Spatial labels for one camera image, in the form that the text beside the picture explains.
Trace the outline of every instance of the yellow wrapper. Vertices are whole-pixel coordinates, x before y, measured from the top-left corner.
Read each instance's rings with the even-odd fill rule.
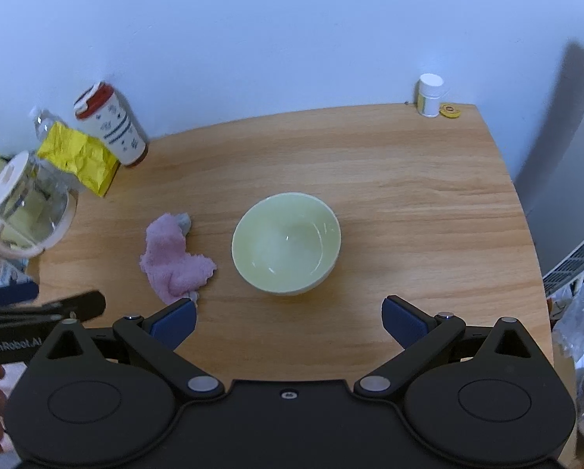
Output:
[[[36,155],[58,169],[72,172],[79,181],[103,197],[116,174],[118,159],[96,137],[56,122]]]

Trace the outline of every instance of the ceramic bowl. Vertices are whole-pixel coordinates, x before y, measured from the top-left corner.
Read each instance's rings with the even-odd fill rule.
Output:
[[[319,285],[340,253],[340,224],[312,195],[285,192],[259,201],[233,233],[231,255],[244,280],[272,294]]]

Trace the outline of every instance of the cup lid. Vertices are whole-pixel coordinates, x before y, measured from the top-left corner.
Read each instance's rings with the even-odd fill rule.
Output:
[[[421,75],[418,89],[426,97],[442,97],[446,93],[444,80],[434,73],[424,73]]]
[[[21,152],[9,161],[0,172],[0,206],[20,181],[28,163],[29,152]]]

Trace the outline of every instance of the glass pitcher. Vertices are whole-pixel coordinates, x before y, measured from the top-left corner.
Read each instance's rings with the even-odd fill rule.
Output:
[[[30,153],[19,153],[0,172],[0,256],[31,258],[53,247],[71,225],[76,206],[64,183]],[[3,241],[6,226],[29,246]]]

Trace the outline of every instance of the pink cloth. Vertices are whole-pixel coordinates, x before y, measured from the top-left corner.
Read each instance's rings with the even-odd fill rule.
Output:
[[[160,299],[170,305],[204,286],[216,264],[186,253],[186,238],[175,217],[166,213],[146,229],[146,252],[140,256],[140,268]]]

